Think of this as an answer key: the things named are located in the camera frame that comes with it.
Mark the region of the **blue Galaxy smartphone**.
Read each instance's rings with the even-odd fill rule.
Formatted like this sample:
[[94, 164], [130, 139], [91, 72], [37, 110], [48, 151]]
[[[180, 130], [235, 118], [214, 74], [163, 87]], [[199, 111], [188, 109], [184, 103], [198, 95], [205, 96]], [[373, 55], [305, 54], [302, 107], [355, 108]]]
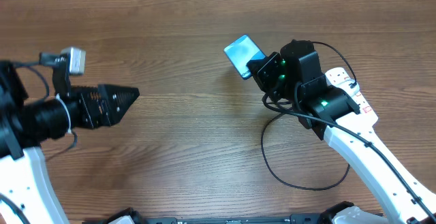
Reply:
[[251, 77], [248, 62], [262, 60], [266, 57], [248, 35], [242, 35], [226, 46], [223, 51], [243, 80]]

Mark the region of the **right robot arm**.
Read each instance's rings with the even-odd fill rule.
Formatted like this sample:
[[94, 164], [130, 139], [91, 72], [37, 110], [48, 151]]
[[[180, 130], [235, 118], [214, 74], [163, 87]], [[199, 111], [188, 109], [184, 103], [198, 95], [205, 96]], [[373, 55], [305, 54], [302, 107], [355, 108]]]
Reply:
[[385, 213], [365, 217], [342, 204], [325, 213], [322, 222], [434, 223], [435, 194], [377, 136], [378, 117], [360, 92], [355, 74], [341, 67], [323, 72], [315, 45], [294, 39], [279, 52], [265, 55], [246, 39], [235, 65], [244, 79], [254, 78], [269, 110], [297, 117], [337, 151]]

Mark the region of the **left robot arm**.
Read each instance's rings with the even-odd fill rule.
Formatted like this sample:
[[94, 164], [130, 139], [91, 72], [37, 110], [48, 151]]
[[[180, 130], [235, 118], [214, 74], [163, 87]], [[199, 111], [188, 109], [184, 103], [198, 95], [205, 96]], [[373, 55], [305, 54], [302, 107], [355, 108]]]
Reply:
[[119, 123], [139, 97], [133, 87], [100, 84], [72, 86], [69, 61], [42, 62], [53, 69], [56, 96], [23, 105], [27, 94], [1, 109], [1, 216], [6, 223], [67, 223], [48, 177], [41, 143], [73, 133]]

